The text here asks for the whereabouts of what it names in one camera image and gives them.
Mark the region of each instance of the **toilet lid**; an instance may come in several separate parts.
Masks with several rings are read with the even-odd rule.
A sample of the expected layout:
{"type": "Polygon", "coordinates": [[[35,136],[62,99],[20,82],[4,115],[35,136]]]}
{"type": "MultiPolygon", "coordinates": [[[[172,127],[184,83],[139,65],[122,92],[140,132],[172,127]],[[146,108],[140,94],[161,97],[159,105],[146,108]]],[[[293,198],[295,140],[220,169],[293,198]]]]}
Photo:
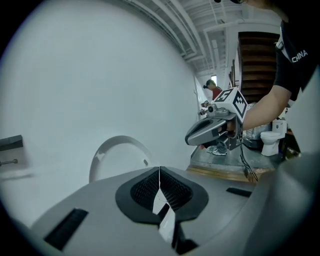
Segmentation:
{"type": "Polygon", "coordinates": [[[275,131],[263,131],[261,132],[261,137],[267,137],[267,138],[273,138],[273,137],[279,137],[281,134],[275,131]]]}

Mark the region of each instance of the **ceiling beam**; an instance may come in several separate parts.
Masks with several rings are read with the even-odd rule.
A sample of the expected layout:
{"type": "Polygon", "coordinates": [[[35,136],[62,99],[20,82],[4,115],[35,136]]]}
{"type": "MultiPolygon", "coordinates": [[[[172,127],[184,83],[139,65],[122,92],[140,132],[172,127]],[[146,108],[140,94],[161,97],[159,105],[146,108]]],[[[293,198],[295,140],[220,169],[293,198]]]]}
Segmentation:
{"type": "Polygon", "coordinates": [[[227,14],[226,14],[226,10],[225,10],[225,5],[224,5],[224,2],[221,1],[221,8],[222,8],[222,13],[223,13],[223,17],[224,17],[224,22],[227,22],[227,14]]]}
{"type": "Polygon", "coordinates": [[[215,73],[215,70],[214,69],[212,69],[212,68],[210,68],[210,69],[208,69],[208,70],[204,70],[204,71],[200,71],[200,72],[197,72],[195,75],[197,76],[197,77],[202,77],[202,76],[207,76],[207,75],[212,75],[212,74],[214,74],[215,73]]]}
{"type": "Polygon", "coordinates": [[[191,29],[199,47],[200,47],[200,51],[202,52],[202,55],[205,57],[207,54],[206,54],[204,45],[201,41],[201,38],[199,36],[199,33],[198,33],[193,21],[191,20],[191,18],[189,17],[189,15],[187,14],[187,12],[185,11],[185,9],[183,8],[183,6],[180,4],[180,2],[178,0],[171,0],[171,3],[180,12],[180,14],[182,15],[182,17],[184,18],[184,20],[186,21],[186,23],[190,27],[190,29],[191,29]]]}
{"type": "Polygon", "coordinates": [[[217,16],[216,16],[216,12],[215,12],[215,9],[211,3],[211,0],[209,0],[209,3],[210,3],[210,6],[211,6],[211,9],[212,9],[212,12],[213,12],[213,16],[214,16],[214,19],[215,19],[215,23],[218,24],[218,20],[217,20],[217,16]]]}
{"type": "Polygon", "coordinates": [[[175,16],[177,16],[177,18],[179,19],[179,21],[181,22],[181,24],[184,26],[185,30],[188,32],[189,36],[191,37],[192,41],[194,44],[196,44],[196,40],[192,34],[192,32],[190,31],[190,29],[188,28],[188,26],[186,26],[186,24],[184,23],[184,21],[181,19],[181,17],[178,15],[178,13],[176,12],[176,10],[169,4],[169,2],[165,3],[166,6],[168,6],[171,11],[175,14],[175,16]]]}
{"type": "Polygon", "coordinates": [[[203,55],[201,55],[201,56],[196,56],[196,57],[187,59],[185,62],[186,62],[186,63],[190,63],[190,62],[202,60],[202,59],[205,59],[205,58],[206,58],[206,57],[204,57],[203,55]]]}
{"type": "Polygon", "coordinates": [[[229,58],[229,30],[227,27],[224,28],[224,46],[225,46],[225,63],[224,67],[228,67],[228,58],[229,58]]]}
{"type": "Polygon", "coordinates": [[[156,4],[158,7],[160,7],[165,12],[165,14],[167,14],[169,16],[169,18],[175,23],[175,25],[178,27],[178,29],[181,31],[184,38],[186,39],[186,41],[190,45],[193,53],[188,54],[187,56],[185,56],[185,58],[191,58],[193,56],[196,56],[198,53],[196,46],[195,46],[194,42],[192,41],[190,35],[188,34],[187,30],[184,28],[184,26],[178,20],[178,18],[160,0],[151,0],[151,1],[154,4],[156,4]]]}
{"type": "Polygon", "coordinates": [[[261,19],[237,19],[232,22],[227,22],[224,24],[219,24],[219,25],[207,27],[203,30],[203,32],[208,33],[208,32],[218,31],[218,30],[221,30],[224,28],[238,26],[240,24],[262,24],[262,25],[276,26],[278,28],[280,27],[279,23],[273,23],[273,22],[269,22],[269,21],[261,20],[261,19]]]}
{"type": "Polygon", "coordinates": [[[213,52],[214,52],[214,57],[215,57],[215,69],[220,71],[220,57],[219,57],[219,50],[218,50],[218,44],[217,44],[217,40],[212,40],[212,48],[213,48],[213,52]]]}
{"type": "Polygon", "coordinates": [[[210,44],[210,41],[209,41],[208,33],[204,33],[204,36],[205,36],[206,43],[207,43],[207,45],[208,45],[208,49],[209,49],[209,52],[210,52],[210,58],[211,58],[212,68],[215,69],[214,54],[213,54],[213,52],[212,52],[212,47],[211,47],[211,44],[210,44]]]}
{"type": "Polygon", "coordinates": [[[135,5],[139,6],[145,12],[147,12],[150,15],[154,16],[172,34],[174,39],[179,44],[180,49],[182,50],[182,55],[183,56],[186,55],[186,50],[185,50],[182,42],[180,41],[179,37],[177,36],[177,34],[173,31],[173,29],[158,14],[156,14],[153,10],[149,9],[148,7],[146,7],[145,5],[143,5],[142,3],[140,3],[140,2],[138,2],[136,0],[130,0],[130,2],[134,3],[135,5]]]}

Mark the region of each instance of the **white wall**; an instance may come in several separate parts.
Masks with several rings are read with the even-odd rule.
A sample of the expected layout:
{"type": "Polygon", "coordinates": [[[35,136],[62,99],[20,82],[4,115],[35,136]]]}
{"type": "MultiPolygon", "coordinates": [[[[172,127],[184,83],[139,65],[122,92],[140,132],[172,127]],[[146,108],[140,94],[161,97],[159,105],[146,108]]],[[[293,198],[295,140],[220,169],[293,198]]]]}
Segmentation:
{"type": "Polygon", "coordinates": [[[207,74],[207,75],[197,76],[196,79],[199,82],[199,85],[201,86],[202,92],[203,92],[203,94],[205,96],[205,100],[204,101],[211,102],[212,101],[212,91],[210,91],[209,89],[204,89],[204,85],[206,84],[206,82],[209,79],[211,79],[211,75],[207,74]]]}
{"type": "Polygon", "coordinates": [[[113,136],[131,136],[160,165],[186,169],[194,90],[179,53],[137,14],[98,1],[43,4],[0,67],[0,138],[24,141],[0,152],[0,161],[20,160],[0,167],[7,209],[30,226],[89,182],[97,149],[113,136]]]}
{"type": "Polygon", "coordinates": [[[208,98],[207,95],[206,95],[206,91],[209,91],[209,90],[208,89],[204,89],[203,88],[204,85],[202,83],[200,83],[196,77],[194,78],[194,80],[195,80],[196,93],[197,93],[197,97],[198,97],[199,110],[200,110],[202,108],[201,107],[201,103],[203,103],[205,101],[209,101],[209,99],[211,101],[212,100],[212,95],[211,95],[210,98],[208,98]]]}

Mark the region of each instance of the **ceiling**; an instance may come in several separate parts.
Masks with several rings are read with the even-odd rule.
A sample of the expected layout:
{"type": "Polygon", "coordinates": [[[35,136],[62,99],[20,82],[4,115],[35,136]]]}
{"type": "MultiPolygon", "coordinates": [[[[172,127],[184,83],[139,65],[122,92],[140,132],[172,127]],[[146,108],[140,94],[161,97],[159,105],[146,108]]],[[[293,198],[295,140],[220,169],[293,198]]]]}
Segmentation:
{"type": "Polygon", "coordinates": [[[238,38],[230,28],[239,24],[271,24],[279,29],[275,13],[230,0],[122,0],[161,29],[197,76],[227,77],[236,57],[238,38]]]}

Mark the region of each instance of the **black slot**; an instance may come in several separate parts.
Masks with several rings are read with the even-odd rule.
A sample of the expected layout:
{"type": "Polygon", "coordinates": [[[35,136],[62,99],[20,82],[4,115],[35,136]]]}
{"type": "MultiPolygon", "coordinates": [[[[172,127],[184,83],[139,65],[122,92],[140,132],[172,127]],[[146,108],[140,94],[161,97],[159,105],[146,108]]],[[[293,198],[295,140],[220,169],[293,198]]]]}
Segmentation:
{"type": "Polygon", "coordinates": [[[73,209],[44,240],[61,251],[87,215],[86,210],[73,209]]]}
{"type": "Polygon", "coordinates": [[[160,217],[160,221],[162,222],[166,216],[166,214],[168,213],[170,209],[170,206],[166,203],[162,209],[159,211],[158,216],[160,217]]]}
{"type": "Polygon", "coordinates": [[[246,198],[250,197],[252,194],[251,191],[240,189],[240,188],[235,188],[235,187],[229,187],[226,191],[230,192],[232,194],[246,197],[246,198]]]}

